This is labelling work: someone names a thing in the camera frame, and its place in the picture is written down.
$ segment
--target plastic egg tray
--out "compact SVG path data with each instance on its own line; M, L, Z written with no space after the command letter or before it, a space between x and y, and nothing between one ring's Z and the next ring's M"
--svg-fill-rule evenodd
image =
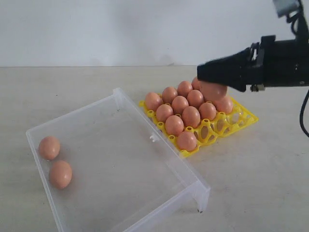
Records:
M231 98L231 100L234 103L234 108L231 113L225 114L224 112L217 112L214 120L209 121L208 119L203 119L197 128L185 128L186 131L193 132L197 138L197 147L191 152L180 150L178 148L176 143L177 138L174 135L168 135L166 133L164 122L158 122L155 117L155 112L153 110L148 110L144 101L140 101L139 106L144 109L145 114L150 118L150 120L175 145L175 147L180 151L181 156L186 158L196 153L201 146L213 144L216 142L218 137L227 137L259 120L258 117L239 104L235 99Z

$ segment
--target table surface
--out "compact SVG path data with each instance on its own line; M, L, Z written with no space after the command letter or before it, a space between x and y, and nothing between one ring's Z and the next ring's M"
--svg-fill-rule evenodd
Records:
M137 103L149 91L195 75L191 66L0 68L0 231L57 231L27 129L107 97L116 87ZM230 90L259 122L188 159L211 186L207 210L179 210L154 231L308 231L309 140L298 119L306 91Z

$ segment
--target egg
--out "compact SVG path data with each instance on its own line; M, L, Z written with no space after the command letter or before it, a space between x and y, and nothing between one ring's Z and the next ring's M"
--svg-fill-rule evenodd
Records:
M164 103L172 104L174 98L178 96L177 90L174 87L167 87L162 92L162 100Z
M157 108L163 104L160 96L154 92L150 92L145 97L145 105L148 110L156 111Z
M178 95L184 96L186 98L192 89L193 87L190 82L181 81L180 84L178 85L177 92Z
M168 135L180 135L184 130L184 124L180 117L172 115L165 122L165 130Z
M231 113L234 107L233 101L229 96L225 96L220 101L214 101L213 104L217 108L217 111L224 112L226 114Z
M193 79L191 84L192 84L193 89L200 90L199 80L197 76Z
M57 189L64 189L72 180L72 168L63 161L55 162L49 171L49 181Z
M158 122L165 122L169 116L174 114L171 106L163 104L158 107L155 113L155 117Z
M186 127L196 128L199 126L201 116L195 107L188 106L183 111L182 120Z
M227 86L216 83L200 81L200 91L204 98L208 101L219 101L224 98L227 93Z
M60 142L54 136L43 138L39 144L39 154L46 160L53 160L60 151Z
M195 108L199 108L201 104L204 103L203 94L198 90L192 90L189 92L187 100L189 105L194 106Z
M184 131L176 139L180 150L193 151L197 147L197 138L192 132Z
M188 100L183 96L177 96L172 102L172 108L175 114L182 114L183 110L189 106Z
M201 119L209 119L209 121L214 120L217 114L216 107L210 102L201 104L198 111L201 115Z

